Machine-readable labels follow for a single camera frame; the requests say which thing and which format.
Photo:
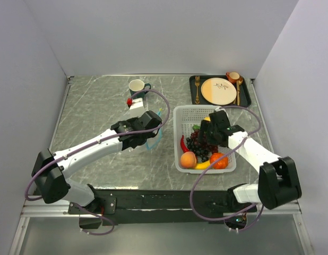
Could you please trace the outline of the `red grape bunch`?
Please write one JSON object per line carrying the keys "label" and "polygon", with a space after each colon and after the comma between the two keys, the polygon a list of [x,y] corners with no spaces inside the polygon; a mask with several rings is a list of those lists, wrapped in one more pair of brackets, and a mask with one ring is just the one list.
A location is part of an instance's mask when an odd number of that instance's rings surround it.
{"label": "red grape bunch", "polygon": [[208,147],[209,147],[210,154],[213,154],[213,153],[218,152],[218,147],[215,146],[215,145],[212,145],[212,144],[208,143],[207,140],[206,140],[206,136],[205,135],[202,138],[199,138],[199,130],[196,130],[193,133],[191,133],[190,138],[197,139],[198,142],[201,142],[201,143],[206,143],[208,145]]}

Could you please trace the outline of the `clear zip top bag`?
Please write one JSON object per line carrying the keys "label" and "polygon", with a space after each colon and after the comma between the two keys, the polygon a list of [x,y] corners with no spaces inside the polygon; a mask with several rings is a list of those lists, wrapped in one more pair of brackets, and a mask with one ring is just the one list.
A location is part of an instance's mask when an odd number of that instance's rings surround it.
{"label": "clear zip top bag", "polygon": [[122,151],[141,153],[151,150],[159,142],[160,129],[149,130],[157,128],[160,124],[162,124],[161,117],[151,110],[122,122],[121,131],[127,133],[119,137]]}

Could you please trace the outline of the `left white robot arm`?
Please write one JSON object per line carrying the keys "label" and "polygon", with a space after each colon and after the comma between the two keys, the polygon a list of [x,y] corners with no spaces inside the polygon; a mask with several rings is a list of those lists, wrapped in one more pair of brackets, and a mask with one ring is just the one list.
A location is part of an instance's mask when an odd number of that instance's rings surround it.
{"label": "left white robot arm", "polygon": [[46,204],[66,200],[78,204],[87,213],[96,212],[102,202],[94,187],[73,181],[71,176],[104,156],[146,144],[149,138],[157,135],[154,128],[161,123],[161,117],[149,110],[140,117],[119,121],[102,134],[75,147],[55,153],[49,149],[41,151],[31,176],[42,200]]}

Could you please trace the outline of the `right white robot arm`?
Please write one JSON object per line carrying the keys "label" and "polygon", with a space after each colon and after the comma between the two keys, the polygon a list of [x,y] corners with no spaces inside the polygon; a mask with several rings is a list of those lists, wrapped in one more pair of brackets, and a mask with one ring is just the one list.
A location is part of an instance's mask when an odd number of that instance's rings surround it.
{"label": "right white robot arm", "polygon": [[261,203],[274,209],[301,197],[296,164],[290,157],[280,157],[249,137],[239,125],[230,125],[224,110],[209,114],[201,121],[198,138],[207,143],[227,147],[242,156],[257,172],[257,184],[241,184],[226,199],[231,211],[239,211],[245,203]]}

